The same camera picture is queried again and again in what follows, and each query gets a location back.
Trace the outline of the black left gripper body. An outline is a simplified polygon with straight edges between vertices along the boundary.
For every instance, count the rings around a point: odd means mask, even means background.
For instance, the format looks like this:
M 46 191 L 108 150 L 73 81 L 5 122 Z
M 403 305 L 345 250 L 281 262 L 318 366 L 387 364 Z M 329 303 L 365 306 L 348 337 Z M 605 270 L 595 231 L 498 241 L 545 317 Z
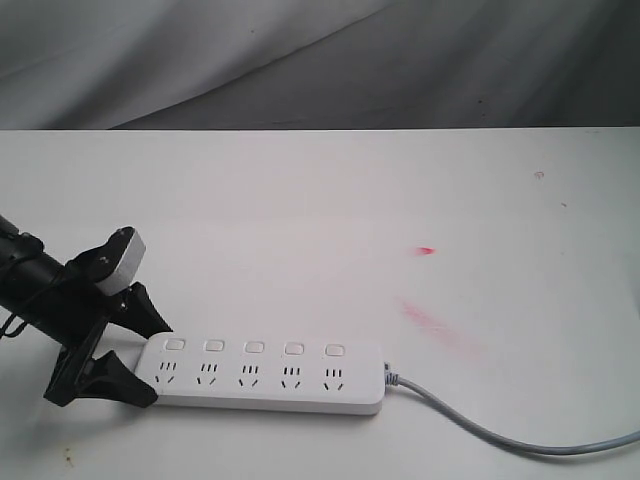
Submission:
M 77 268 L 62 268 L 51 288 L 36 302 L 42 317 L 36 327 L 60 344 L 44 398 L 68 405 L 82 397 L 82 375 L 110 322 L 107 296 Z

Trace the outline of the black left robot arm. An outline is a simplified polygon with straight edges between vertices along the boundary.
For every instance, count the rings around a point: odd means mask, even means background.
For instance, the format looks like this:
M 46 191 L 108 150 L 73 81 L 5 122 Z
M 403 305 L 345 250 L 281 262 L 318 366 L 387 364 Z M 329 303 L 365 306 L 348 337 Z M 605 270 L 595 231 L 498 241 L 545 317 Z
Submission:
M 110 324 L 145 339 L 171 329 L 135 279 L 145 251 L 137 230 L 126 226 L 60 263 L 39 238 L 1 221 L 1 305 L 9 313 L 1 334 L 15 338 L 32 326 L 59 344 L 43 394 L 49 402 L 64 407 L 89 398 L 146 408 L 157 401 L 114 351 L 93 356 Z

